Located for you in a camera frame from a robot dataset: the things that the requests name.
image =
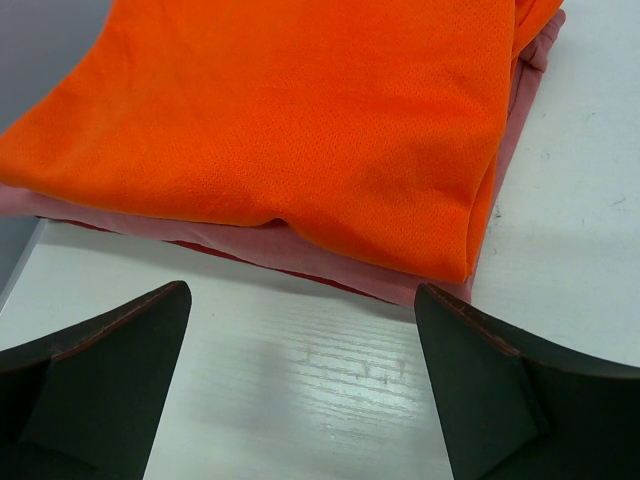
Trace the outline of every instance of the black plastic part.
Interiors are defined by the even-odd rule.
[[[416,296],[456,480],[640,478],[640,369],[486,315],[433,285]]]
[[[0,478],[142,479],[190,308],[173,282],[0,352]]]

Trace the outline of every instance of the gray background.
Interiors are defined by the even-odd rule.
[[[110,5],[110,0],[0,0],[0,132],[82,59]],[[0,219],[0,292],[36,223]]]

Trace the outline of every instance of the stack of folded clothes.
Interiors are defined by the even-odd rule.
[[[0,137],[0,214],[468,300],[560,0],[116,0]]]

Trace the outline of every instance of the orange shirt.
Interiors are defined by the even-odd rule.
[[[76,69],[0,137],[0,182],[253,226],[462,282],[512,66],[561,0],[116,0]]]

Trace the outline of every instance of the orange towel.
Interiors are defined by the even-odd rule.
[[[519,51],[561,0],[116,0],[78,67],[0,137],[0,182],[145,216],[282,218],[462,282]]]

